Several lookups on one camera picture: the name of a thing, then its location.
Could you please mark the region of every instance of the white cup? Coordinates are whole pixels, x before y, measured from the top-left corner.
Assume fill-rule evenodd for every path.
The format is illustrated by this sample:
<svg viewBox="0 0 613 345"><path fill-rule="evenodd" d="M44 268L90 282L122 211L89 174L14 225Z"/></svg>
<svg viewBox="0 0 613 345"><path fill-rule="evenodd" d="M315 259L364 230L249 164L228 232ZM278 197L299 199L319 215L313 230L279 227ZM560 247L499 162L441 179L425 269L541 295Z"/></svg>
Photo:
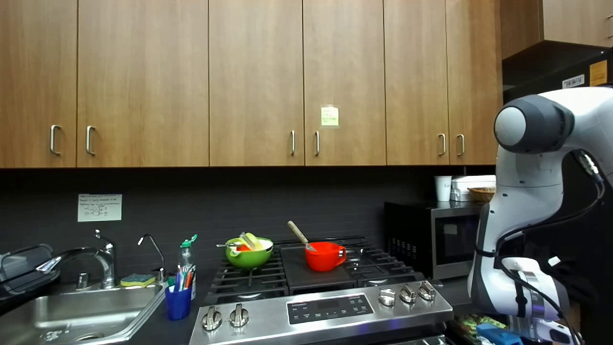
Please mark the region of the white cup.
<svg viewBox="0 0 613 345"><path fill-rule="evenodd" d="M449 201L451 195L451 176L435 176L436 199L438 201Z"/></svg>

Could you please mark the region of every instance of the stainless steel range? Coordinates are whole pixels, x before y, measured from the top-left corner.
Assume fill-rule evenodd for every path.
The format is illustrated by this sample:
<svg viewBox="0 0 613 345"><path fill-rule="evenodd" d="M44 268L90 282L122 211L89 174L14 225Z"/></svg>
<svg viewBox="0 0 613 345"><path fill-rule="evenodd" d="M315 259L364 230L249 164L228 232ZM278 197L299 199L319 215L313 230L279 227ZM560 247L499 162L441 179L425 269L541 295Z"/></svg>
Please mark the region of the stainless steel range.
<svg viewBox="0 0 613 345"><path fill-rule="evenodd" d="M453 310L423 275L364 238L331 241L347 260L330 272L311 271L296 242L252 272L223 265L189 344L445 344Z"/></svg>

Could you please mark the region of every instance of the cabinet handle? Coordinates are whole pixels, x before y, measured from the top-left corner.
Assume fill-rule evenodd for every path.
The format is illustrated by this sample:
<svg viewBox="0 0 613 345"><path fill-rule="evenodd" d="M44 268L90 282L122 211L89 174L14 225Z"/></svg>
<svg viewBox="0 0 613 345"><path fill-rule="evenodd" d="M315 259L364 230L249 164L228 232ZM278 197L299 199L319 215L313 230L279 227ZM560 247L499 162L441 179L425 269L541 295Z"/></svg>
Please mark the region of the cabinet handle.
<svg viewBox="0 0 613 345"><path fill-rule="evenodd" d="M87 126L87 132L85 134L85 151L88 155L95 156L96 153L91 151L91 131L96 130L94 126Z"/></svg>
<svg viewBox="0 0 613 345"><path fill-rule="evenodd" d="M466 153L466 147L464 146L464 134L458 134L456 137L462 140L462 152L458 153L458 156L461 156Z"/></svg>
<svg viewBox="0 0 613 345"><path fill-rule="evenodd" d="M441 133L438 135L439 138L443 138L443 153L439 153L439 156L443 156L445 153L447 153L447 140L445 140L445 134Z"/></svg>
<svg viewBox="0 0 613 345"><path fill-rule="evenodd" d="M296 153L296 132L292 131L292 156Z"/></svg>
<svg viewBox="0 0 613 345"><path fill-rule="evenodd" d="M61 155L61 153L57 152L55 150L55 129L62 129L62 126L59 125L51 125L51 136L50 136L50 142L49 142L49 149L51 150L51 153L53 153L54 155Z"/></svg>
<svg viewBox="0 0 613 345"><path fill-rule="evenodd" d="M319 131L315 131L315 141L317 143L317 147L316 147L317 151L315 151L315 156L317 157L319 156Z"/></svg>

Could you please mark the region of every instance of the wicker basket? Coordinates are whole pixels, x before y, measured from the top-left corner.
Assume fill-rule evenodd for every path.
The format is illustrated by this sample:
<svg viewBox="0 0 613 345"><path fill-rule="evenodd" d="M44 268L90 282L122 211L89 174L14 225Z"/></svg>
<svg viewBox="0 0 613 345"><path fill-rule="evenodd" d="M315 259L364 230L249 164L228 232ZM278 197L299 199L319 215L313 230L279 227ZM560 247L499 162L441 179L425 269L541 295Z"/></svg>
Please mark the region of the wicker basket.
<svg viewBox="0 0 613 345"><path fill-rule="evenodd" d="M489 203L496 193L496 187L469 188L468 190L473 201L478 203Z"/></svg>

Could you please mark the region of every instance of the upper cabinet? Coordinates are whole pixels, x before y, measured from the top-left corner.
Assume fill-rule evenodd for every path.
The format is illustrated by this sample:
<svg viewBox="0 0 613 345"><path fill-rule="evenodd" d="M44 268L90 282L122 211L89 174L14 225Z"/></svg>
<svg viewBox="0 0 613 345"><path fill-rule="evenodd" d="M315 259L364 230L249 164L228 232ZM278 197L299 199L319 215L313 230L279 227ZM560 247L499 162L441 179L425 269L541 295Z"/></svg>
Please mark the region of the upper cabinet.
<svg viewBox="0 0 613 345"><path fill-rule="evenodd" d="M0 168L76 164L77 0L0 1Z"/></svg>
<svg viewBox="0 0 613 345"><path fill-rule="evenodd" d="M209 11L211 165L304 165L302 1Z"/></svg>
<svg viewBox="0 0 613 345"><path fill-rule="evenodd" d="M502 106L498 0L447 0L449 152L452 165L496 163Z"/></svg>
<svg viewBox="0 0 613 345"><path fill-rule="evenodd" d="M79 166L208 165L207 4L79 1Z"/></svg>
<svg viewBox="0 0 613 345"><path fill-rule="evenodd" d="M448 165L445 0L384 6L387 163Z"/></svg>
<svg viewBox="0 0 613 345"><path fill-rule="evenodd" d="M543 40L613 46L611 0L500 0L502 58Z"/></svg>
<svg viewBox="0 0 613 345"><path fill-rule="evenodd" d="M306 165L385 165L382 2L304 0L303 25Z"/></svg>

